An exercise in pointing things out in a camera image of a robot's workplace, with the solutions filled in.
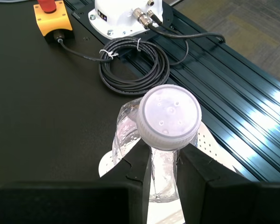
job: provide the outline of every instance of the wire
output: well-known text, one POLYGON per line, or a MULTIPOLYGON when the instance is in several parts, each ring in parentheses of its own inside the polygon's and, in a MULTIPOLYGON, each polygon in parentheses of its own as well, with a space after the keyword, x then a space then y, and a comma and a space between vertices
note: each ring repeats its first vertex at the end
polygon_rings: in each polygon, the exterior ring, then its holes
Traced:
POLYGON ((106 58, 106 59, 101 59, 101 58, 95 58, 95 57, 89 57, 85 54, 82 54, 82 53, 79 53, 79 52, 76 52, 74 50, 71 50, 69 49, 68 47, 66 47, 63 43, 63 40, 61 38, 57 39, 58 43, 65 49, 67 50, 68 52, 78 56, 78 57, 82 57, 82 58, 85 58, 85 59, 88 59, 88 60, 91 60, 91 61, 94 61, 94 62, 105 62, 105 63, 108 63, 110 61, 112 61, 112 58, 106 58))
POLYGON ((220 33, 206 32, 206 33, 202 33, 202 34, 192 34, 192 35, 174 35, 174 34, 165 33, 163 31, 157 29, 156 27, 154 27, 152 24, 149 24, 148 28, 157 34, 160 34, 162 36, 172 38, 172 39, 192 39, 192 38, 198 38, 198 37, 214 36, 214 37, 219 38, 223 43, 225 43, 225 38, 220 33))
MULTIPOLYGON (((164 29, 168 30, 168 31, 171 31, 171 32, 177 34, 177 35, 179 34, 177 31, 175 31, 175 30, 173 30, 169 27, 164 26, 163 23, 161 23, 160 26, 163 27, 164 29)), ((179 61, 175 62, 175 63, 170 63, 170 66, 177 66, 186 59, 186 57, 188 55, 189 47, 188 47, 188 43, 187 43, 186 40, 184 40, 184 43, 185 43, 185 54, 184 54, 183 58, 180 59, 179 61)))
POLYGON ((111 90, 124 95, 143 95, 151 88, 165 84, 170 75, 169 59, 166 53, 157 45, 148 41, 138 41, 138 38, 123 37, 109 41, 100 53, 100 58, 92 58, 84 54, 78 53, 67 48, 61 38, 57 39, 59 44, 68 52, 89 59, 91 61, 100 62, 99 75, 101 80, 111 90), (122 49, 138 49, 151 58, 153 66, 151 70, 141 78, 136 80, 125 80, 116 77, 110 69, 109 53, 122 49))
POLYGON ((17 3, 23 1, 30 1, 30 0, 0 0, 0 3, 17 3))

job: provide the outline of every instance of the cable tie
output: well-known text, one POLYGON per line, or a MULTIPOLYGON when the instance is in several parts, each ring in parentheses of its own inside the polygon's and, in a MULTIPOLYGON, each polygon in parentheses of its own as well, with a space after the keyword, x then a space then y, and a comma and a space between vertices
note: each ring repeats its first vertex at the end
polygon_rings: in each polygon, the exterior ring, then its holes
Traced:
POLYGON ((99 51, 99 53, 101 53, 102 51, 106 52, 106 53, 108 54, 108 56, 109 56, 112 60, 114 59, 113 57, 119 55, 118 53, 113 54, 113 51, 108 52, 108 51, 106 51, 105 49, 101 49, 101 50, 99 51))
POLYGON ((141 39, 141 38, 138 39, 137 51, 141 51, 141 50, 139 50, 139 42, 140 42, 140 39, 141 39))

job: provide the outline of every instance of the white bottle cap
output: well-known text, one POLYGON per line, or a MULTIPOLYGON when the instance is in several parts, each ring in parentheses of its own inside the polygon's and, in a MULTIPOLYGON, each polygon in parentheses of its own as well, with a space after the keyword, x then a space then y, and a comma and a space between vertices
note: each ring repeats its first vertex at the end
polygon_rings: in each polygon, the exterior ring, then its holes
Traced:
POLYGON ((160 85, 141 100, 137 128, 151 147, 173 151, 191 142, 201 119, 201 107, 189 91, 176 85, 160 85))

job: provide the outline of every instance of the table surface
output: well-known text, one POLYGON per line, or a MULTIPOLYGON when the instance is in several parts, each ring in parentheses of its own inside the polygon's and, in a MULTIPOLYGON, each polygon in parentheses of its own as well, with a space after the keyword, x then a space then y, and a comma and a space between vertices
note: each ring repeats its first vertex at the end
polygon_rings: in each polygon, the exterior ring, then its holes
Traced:
MULTIPOLYGON (((35 3, 0 4, 0 184, 91 181, 112 149, 120 107, 132 98, 107 89, 97 63, 48 45, 35 3)), ((103 45, 70 21, 68 47, 99 56, 103 45)), ((120 63, 113 69, 132 78, 120 63)))

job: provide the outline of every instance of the clear plastic bottle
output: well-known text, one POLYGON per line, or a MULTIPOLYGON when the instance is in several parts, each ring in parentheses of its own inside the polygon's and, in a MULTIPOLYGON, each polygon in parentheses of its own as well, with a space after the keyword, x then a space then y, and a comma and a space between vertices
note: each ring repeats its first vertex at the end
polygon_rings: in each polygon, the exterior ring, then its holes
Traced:
POLYGON ((143 98, 121 107, 113 141, 116 165, 142 138, 151 147, 151 202, 179 198, 176 186, 178 150, 197 145, 201 108, 186 89, 175 85, 153 88, 143 98))

